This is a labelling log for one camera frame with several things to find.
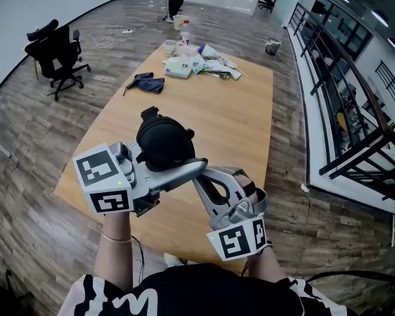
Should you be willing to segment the person's right hand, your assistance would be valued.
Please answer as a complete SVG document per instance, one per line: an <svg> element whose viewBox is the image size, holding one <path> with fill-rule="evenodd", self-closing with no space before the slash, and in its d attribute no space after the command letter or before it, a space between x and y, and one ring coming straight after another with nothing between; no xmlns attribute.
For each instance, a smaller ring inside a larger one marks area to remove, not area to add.
<svg viewBox="0 0 395 316"><path fill-rule="evenodd" d="M257 203L257 191L254 182L245 175L242 170L236 171L233 174L233 177L242 187L246 197L249 198L252 203Z"/></svg>

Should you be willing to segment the pile of white packets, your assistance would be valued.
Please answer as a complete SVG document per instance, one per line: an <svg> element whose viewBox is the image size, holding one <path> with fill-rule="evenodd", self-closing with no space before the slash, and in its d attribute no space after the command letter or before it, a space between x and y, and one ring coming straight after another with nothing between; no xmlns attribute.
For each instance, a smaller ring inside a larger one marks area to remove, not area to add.
<svg viewBox="0 0 395 316"><path fill-rule="evenodd" d="M205 70L208 72L227 72L235 80L239 79L242 75L241 72L235 70L234 68L230 68L228 66L222 65L217 60L206 60Z"/></svg>

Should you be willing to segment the white tissue packet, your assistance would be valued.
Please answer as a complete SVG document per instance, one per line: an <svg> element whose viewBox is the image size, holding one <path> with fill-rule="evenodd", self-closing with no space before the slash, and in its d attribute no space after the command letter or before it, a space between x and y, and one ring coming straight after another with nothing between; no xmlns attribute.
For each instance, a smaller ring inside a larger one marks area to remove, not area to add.
<svg viewBox="0 0 395 316"><path fill-rule="evenodd" d="M164 61L165 75L188 78L191 71L191 59L188 57L170 57Z"/></svg>

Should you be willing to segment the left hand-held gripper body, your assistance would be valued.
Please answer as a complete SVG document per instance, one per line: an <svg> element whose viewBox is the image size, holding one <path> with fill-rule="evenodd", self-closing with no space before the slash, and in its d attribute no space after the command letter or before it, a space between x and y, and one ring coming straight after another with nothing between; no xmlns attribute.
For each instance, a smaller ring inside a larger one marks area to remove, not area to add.
<svg viewBox="0 0 395 316"><path fill-rule="evenodd" d="M97 214L134 212L137 216L159 204L157 192L136 192L136 164L129 160L128 143L102 143L73 159L91 210Z"/></svg>

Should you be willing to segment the clear bottle red cap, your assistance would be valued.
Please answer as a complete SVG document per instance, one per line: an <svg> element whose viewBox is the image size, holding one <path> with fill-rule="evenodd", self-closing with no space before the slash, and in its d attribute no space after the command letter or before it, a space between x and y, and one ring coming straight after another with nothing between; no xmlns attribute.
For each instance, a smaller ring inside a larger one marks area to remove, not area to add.
<svg viewBox="0 0 395 316"><path fill-rule="evenodd" d="M180 27L180 40L183 44L189 45L189 42L190 42L190 21L188 19L183 20L183 24Z"/></svg>

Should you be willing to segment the white blue plastic bag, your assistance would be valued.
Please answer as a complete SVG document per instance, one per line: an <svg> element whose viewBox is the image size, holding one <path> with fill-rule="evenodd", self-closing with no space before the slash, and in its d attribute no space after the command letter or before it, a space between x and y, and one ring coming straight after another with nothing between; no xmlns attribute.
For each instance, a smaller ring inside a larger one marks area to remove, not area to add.
<svg viewBox="0 0 395 316"><path fill-rule="evenodd" d="M214 48L212 48L210 45L202 45L197 52L204 58L204 59L211 59L211 60L215 60L218 59L221 54L215 50Z"/></svg>

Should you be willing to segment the black cylindrical pouch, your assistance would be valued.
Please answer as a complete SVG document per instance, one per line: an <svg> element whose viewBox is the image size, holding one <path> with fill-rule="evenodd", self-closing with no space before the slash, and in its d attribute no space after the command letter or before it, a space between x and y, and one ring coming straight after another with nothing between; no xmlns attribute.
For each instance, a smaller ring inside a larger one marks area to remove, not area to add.
<svg viewBox="0 0 395 316"><path fill-rule="evenodd" d="M144 162L153 172L178 167L196 156L192 143L194 131L158 111L150 107L141 112L142 124L136 135L141 149L136 161Z"/></svg>

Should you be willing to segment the dark blue cloth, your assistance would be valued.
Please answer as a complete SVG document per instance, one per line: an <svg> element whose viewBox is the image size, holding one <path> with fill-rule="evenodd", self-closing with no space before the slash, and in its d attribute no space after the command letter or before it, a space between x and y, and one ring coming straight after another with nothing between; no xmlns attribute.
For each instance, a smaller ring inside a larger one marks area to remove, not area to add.
<svg viewBox="0 0 395 316"><path fill-rule="evenodd" d="M160 94L164 88L165 79L155 78L153 72L146 72L134 76L133 81L127 85L122 93L126 94L127 90L138 88L144 92Z"/></svg>

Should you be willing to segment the black headrest office chair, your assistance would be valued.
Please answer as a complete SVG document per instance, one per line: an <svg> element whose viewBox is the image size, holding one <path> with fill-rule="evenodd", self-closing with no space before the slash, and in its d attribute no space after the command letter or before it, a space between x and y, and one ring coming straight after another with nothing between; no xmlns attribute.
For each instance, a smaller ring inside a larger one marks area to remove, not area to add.
<svg viewBox="0 0 395 316"><path fill-rule="evenodd" d="M55 83L59 85L51 92L55 101L59 100L59 93L72 86L84 87L81 76L75 74L83 69L91 72L90 65L75 66L82 62L80 45L80 32L70 33L67 25L60 26L59 21L53 19L46 26L26 34L29 44L25 47L27 55L39 63L44 78L49 79L53 88Z"/></svg>

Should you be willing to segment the person's black white shirt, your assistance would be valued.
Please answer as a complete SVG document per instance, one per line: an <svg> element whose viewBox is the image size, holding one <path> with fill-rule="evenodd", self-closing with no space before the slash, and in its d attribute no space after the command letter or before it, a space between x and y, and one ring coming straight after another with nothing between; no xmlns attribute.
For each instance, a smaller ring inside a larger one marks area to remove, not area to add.
<svg viewBox="0 0 395 316"><path fill-rule="evenodd" d="M268 282L214 264L170 267L131 292L79 278L58 316L357 316L302 279Z"/></svg>

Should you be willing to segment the white cup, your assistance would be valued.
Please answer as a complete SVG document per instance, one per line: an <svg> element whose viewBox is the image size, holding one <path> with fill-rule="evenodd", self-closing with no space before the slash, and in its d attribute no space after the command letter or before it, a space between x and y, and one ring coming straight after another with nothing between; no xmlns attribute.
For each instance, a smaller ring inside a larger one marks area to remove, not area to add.
<svg viewBox="0 0 395 316"><path fill-rule="evenodd" d="M165 55L167 57L172 57L176 52L176 48L178 44L174 40L167 40L164 42L163 45L164 45Z"/></svg>

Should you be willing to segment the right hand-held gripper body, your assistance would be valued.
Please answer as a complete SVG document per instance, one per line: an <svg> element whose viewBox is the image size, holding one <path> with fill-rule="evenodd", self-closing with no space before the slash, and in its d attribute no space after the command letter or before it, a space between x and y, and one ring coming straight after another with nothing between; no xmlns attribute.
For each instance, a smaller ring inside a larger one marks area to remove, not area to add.
<svg viewBox="0 0 395 316"><path fill-rule="evenodd" d="M260 188L256 194L256 205L245 197L210 220L213 231L207 239L223 261L255 255L268 246L264 223L267 195Z"/></svg>

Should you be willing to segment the person's left forearm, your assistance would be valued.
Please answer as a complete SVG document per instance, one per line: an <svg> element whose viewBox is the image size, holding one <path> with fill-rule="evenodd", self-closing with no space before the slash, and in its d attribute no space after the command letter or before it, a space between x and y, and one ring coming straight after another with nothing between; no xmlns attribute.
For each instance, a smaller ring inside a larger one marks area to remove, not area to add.
<svg viewBox="0 0 395 316"><path fill-rule="evenodd" d="M133 288L132 262L130 213L105 215L93 274L129 292Z"/></svg>

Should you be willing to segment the cream plastic bucket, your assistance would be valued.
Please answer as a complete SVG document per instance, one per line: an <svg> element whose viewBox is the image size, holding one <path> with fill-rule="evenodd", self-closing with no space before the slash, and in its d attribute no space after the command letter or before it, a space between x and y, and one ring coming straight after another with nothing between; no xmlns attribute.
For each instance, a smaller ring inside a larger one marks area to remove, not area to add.
<svg viewBox="0 0 395 316"><path fill-rule="evenodd" d="M180 31L185 20L189 20L188 16L186 16L186 15L178 14L178 15L173 16L174 29L177 31Z"/></svg>

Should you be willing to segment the black metal railing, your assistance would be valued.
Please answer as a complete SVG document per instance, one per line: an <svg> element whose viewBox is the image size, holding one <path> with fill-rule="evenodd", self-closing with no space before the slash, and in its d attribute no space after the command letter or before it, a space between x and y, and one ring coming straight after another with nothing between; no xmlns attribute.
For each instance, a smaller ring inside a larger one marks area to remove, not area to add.
<svg viewBox="0 0 395 316"><path fill-rule="evenodd" d="M287 30L303 96L309 185L395 214L395 129L379 99L303 5Z"/></svg>

